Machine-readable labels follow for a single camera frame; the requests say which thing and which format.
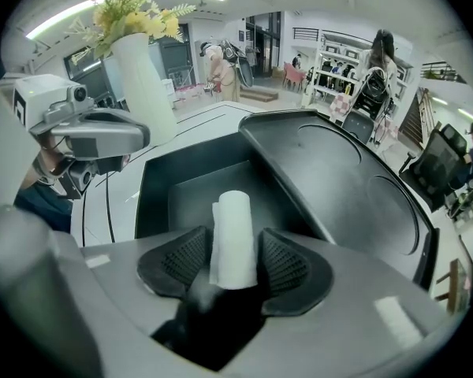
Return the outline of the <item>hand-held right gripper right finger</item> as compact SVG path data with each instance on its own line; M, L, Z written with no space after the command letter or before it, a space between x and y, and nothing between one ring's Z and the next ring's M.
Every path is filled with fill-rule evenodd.
M385 262L289 232L273 236L331 265L326 298L299 317L271 317L220 372L224 378L408 378L452 337L449 316Z

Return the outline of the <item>white towel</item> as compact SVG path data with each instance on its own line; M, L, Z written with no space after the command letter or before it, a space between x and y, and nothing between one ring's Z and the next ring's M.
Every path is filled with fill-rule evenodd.
M212 204L214 233L209 282L225 290L254 287L257 255L249 196L227 191Z

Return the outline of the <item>white shelving unit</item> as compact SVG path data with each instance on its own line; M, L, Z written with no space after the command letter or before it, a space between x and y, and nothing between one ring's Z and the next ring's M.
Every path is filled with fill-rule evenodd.
M312 69L312 81L323 89L322 95L327 95L328 91L353 95L357 86L356 68L362 52L372 47L373 40L337 31L324 31L318 41L318 65ZM397 66L393 104L397 109L406 93L413 69L410 63L412 45L399 39L394 39L393 45L394 63Z

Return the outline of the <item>black office chair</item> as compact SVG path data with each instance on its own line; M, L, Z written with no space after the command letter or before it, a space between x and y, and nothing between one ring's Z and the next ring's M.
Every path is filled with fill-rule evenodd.
M424 151L414 161L405 162L399 176L433 213L445 204L449 183L466 165L466 153L466 139L447 124L430 133Z

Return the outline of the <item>person's left hand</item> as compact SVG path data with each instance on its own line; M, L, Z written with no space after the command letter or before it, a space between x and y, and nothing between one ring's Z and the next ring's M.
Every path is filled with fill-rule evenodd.
M38 136L38 143L41 146L40 155L44 165L49 169L55 169L63 160L64 155L54 148L54 143L49 133Z

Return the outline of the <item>wooden step platform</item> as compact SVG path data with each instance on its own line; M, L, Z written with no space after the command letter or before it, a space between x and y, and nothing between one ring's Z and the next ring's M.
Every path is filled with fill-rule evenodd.
M251 99L257 102L272 102L279 98L277 92L268 92L247 87L240 88L240 96L241 98Z

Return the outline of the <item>yellow artificial flowers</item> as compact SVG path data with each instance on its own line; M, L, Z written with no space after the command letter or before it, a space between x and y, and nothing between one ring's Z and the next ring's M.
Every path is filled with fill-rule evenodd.
M144 34L148 39L168 37L182 43L179 18L196 11L186 3L161 8L153 0L88 0L94 7L93 24L75 19L69 26L70 35L78 35L86 47L70 57L77 64L89 53L95 59L108 57L112 45L125 36Z

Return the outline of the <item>person's left forearm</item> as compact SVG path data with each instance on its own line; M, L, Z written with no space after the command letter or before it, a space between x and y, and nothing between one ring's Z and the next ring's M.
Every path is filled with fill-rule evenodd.
M24 177L19 191L26 190L41 179L48 180L52 178L52 171L55 166L47 160L35 159Z

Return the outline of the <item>pink checked cloth table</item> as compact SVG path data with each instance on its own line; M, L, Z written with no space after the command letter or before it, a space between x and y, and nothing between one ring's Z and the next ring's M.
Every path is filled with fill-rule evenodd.
M337 94L329 107L330 121L343 123L355 101L354 96L345 93Z

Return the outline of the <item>red chair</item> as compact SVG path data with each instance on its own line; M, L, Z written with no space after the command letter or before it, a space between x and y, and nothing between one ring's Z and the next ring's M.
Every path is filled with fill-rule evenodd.
M291 63L284 63L283 88L296 88L299 92L303 90L306 73L296 69Z

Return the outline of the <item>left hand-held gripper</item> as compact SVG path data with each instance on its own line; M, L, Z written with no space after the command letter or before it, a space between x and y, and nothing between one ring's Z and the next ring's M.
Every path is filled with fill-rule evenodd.
M13 111L28 132L47 132L87 111L69 123L69 143L78 160L133 154L149 145L148 126L131 113L94 107L83 84L60 76L27 76L14 83Z

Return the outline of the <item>person's dark trousers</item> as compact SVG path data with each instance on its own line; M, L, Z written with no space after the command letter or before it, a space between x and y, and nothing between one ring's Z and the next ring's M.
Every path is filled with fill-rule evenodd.
M14 205L42 218L53 230L70 233L73 204L52 187L34 183L19 190Z

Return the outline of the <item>staircase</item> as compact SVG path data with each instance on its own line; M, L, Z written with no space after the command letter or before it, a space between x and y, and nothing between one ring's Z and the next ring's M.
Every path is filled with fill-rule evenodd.
M432 101L430 91L420 87L399 128L399 132L420 150L426 147L430 133L441 127L441 122L434 120Z

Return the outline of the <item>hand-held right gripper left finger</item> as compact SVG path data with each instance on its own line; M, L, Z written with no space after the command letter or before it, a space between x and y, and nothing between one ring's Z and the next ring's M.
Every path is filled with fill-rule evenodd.
M210 258L209 229L200 226L125 243L82 249L97 281L146 335L173 319Z

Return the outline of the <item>white vase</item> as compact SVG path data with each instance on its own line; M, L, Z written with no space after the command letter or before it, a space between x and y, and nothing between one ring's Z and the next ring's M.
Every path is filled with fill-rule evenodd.
M130 113L150 130L150 144L163 145L177 134L177 119L148 49L148 35L136 33L112 45Z

